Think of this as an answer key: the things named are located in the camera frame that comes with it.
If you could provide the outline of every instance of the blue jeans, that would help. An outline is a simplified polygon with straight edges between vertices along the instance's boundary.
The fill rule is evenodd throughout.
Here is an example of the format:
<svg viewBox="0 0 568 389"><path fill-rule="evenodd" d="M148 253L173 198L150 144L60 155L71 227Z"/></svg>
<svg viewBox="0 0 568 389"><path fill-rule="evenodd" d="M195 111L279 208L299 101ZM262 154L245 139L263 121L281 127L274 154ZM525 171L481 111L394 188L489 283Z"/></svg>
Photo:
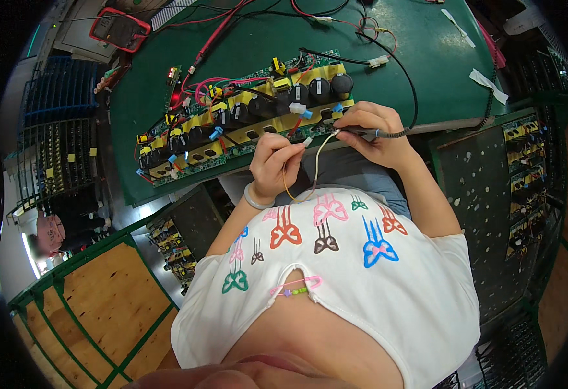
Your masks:
<svg viewBox="0 0 568 389"><path fill-rule="evenodd" d="M312 186L314 179L314 159L316 154L304 156L302 168L306 175L300 174L294 185L289 188L291 195L297 197ZM243 197L245 186L254 178L249 170L219 177L219 182L236 206ZM394 180L385 167L367 160L351 147L322 151L319 156L318 187L338 186L353 187L361 191L371 192L385 198L385 203L397 215L412 218L407 201L398 190ZM289 204L291 199L286 192L275 198L275 204Z"/></svg>

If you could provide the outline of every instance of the pink safety pin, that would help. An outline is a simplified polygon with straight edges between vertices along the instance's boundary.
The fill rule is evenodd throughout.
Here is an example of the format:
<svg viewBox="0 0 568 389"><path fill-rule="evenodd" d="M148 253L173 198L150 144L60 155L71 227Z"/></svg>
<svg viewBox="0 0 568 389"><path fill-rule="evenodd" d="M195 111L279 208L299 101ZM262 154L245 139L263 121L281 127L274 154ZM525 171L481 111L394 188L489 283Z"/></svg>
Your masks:
<svg viewBox="0 0 568 389"><path fill-rule="evenodd" d="M321 278L321 276L310 276L310 277L305 277L304 279L298 279L297 281L291 281L289 283L286 284L282 284L282 285L278 285L275 288L271 289L271 291L269 292L271 295L273 295L273 293L275 293L276 290L278 290L278 288L281 288L282 286L286 286L286 285L290 285L290 284L295 284L295 283L299 283L302 281L318 281L316 284L310 286L310 290L317 288L318 286L320 286L323 283L323 278Z"/></svg>

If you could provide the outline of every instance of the butterfly print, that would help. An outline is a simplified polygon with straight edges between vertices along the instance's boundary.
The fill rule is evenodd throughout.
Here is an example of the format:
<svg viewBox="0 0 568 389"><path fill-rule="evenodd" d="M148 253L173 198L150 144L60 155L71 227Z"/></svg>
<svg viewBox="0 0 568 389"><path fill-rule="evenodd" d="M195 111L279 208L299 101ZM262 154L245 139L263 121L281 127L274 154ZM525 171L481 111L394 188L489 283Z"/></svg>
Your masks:
<svg viewBox="0 0 568 389"><path fill-rule="evenodd" d="M353 195L351 195L351 198L353 199L353 201L351 202L351 210L355 211L358 208L362 208L362 209L368 209L368 206L366 205L365 202L363 202L359 196L353 197Z"/></svg>
<svg viewBox="0 0 568 389"><path fill-rule="evenodd" d="M260 251L260 239L258 239L258 245L256 245L256 238L254 238L254 255L252 255L252 265L256 263L256 261L263 262L264 260L265 257Z"/></svg>
<svg viewBox="0 0 568 389"><path fill-rule="evenodd" d="M243 249L241 248L242 243L243 238L241 238L240 236L237 238L237 240L234 241L234 250L232 251L232 254L230 254L230 263L234 261L240 262L245 259L245 257L243 256Z"/></svg>
<svg viewBox="0 0 568 389"><path fill-rule="evenodd" d="M237 240L239 240L239 238L245 238L248 233L249 233L249 228L247 228L247 226L245 226L245 228L243 229L243 231L241 231L239 236L236 239L234 239L234 243L237 243Z"/></svg>
<svg viewBox="0 0 568 389"><path fill-rule="evenodd" d="M228 293L232 288L237 288L238 290L244 292L249 289L249 283L247 282L247 275L244 271L239 270L235 272L230 272L226 279L224 280L224 285L221 288L221 294Z"/></svg>
<svg viewBox="0 0 568 389"><path fill-rule="evenodd" d="M407 230L403 224L397 220L394 213L387 206L383 206L381 204L377 205L379 206L379 209L381 209L381 213L384 214L384 217L381 219L381 222L384 224L384 232L389 233L397 230L401 234L407 235Z"/></svg>
<svg viewBox="0 0 568 389"><path fill-rule="evenodd" d="M330 216L342 221L349 220L349 215L347 215L344 206L340 201L334 198L333 194L330 193L319 196L316 201L318 204L314 207L315 227L319 227L323 222L327 221L327 218Z"/></svg>
<svg viewBox="0 0 568 389"><path fill-rule="evenodd" d="M319 237L314 241L315 254L321 253L326 248L329 248L333 252L339 250L336 238L331 236L331 232L329 230L329 223L327 221L321 224L321 226L317 227L316 229L318 229L319 231Z"/></svg>
<svg viewBox="0 0 568 389"><path fill-rule="evenodd" d="M277 210L277 224L271 230L271 241L269 242L271 250L280 247L285 240L288 240L294 245L301 245L302 236L299 233L299 228L290 220L290 206L279 206Z"/></svg>
<svg viewBox="0 0 568 389"><path fill-rule="evenodd" d="M384 236L379 229L379 221L375 218L375 223L371 220L370 223L366 222L364 216L364 228L366 229L366 237L368 241L362 247L364 252L364 267L366 269L374 266L380 258L385 258L389 261L398 261L398 255L394 251L392 245L384 239Z"/></svg>
<svg viewBox="0 0 568 389"><path fill-rule="evenodd" d="M269 219L278 219L278 208L269 208L266 214L262 217L263 222Z"/></svg>

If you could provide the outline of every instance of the blue connector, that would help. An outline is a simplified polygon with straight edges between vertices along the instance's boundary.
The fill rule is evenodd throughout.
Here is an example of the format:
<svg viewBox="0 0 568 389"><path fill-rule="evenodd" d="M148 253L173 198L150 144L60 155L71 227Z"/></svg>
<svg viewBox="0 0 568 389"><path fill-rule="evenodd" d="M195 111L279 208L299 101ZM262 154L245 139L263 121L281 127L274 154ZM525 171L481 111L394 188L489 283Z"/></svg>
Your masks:
<svg viewBox="0 0 568 389"><path fill-rule="evenodd" d="M224 133L224 129L221 128L221 127L219 127L219 126L217 126L217 127L215 127L215 131L213 131L212 134L210 134L208 138L209 138L211 141L215 141L215 139L217 139L218 137L220 137L221 134L223 134L223 133Z"/></svg>

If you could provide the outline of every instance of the hand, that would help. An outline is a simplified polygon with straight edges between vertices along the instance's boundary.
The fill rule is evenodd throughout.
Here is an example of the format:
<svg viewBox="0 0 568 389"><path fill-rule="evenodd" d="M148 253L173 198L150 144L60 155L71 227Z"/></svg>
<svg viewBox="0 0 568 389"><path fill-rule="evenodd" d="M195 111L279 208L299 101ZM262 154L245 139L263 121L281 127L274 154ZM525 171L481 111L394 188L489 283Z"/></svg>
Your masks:
<svg viewBox="0 0 568 389"><path fill-rule="evenodd" d="M342 118L334 122L335 128L347 126L379 128L387 133L403 131L400 117L393 108L367 101L356 103ZM360 152L367 160L397 171L408 166L414 159L420 158L405 136L396 139L377 137L368 142L359 135L341 131L336 137Z"/></svg>
<svg viewBox="0 0 568 389"><path fill-rule="evenodd" d="M258 204L270 204L275 196L285 190L282 179L286 165L286 183L288 187L297 180L299 165L305 151L303 143L291 144L287 138L272 133L265 133L258 140L254 159L249 170L254 182L249 192Z"/></svg>

